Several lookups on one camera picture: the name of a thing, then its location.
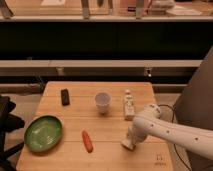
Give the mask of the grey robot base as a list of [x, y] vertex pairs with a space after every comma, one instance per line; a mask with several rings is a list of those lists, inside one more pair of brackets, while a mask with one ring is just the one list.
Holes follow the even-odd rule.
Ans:
[[181, 125], [195, 128], [186, 147], [192, 171], [213, 171], [213, 46], [174, 104]]

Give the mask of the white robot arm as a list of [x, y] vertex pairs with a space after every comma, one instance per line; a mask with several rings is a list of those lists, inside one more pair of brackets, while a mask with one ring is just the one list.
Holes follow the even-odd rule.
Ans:
[[152, 135], [213, 160], [213, 131], [166, 122], [160, 119], [161, 115], [158, 105], [145, 106], [133, 118], [122, 144], [133, 150], [148, 135]]

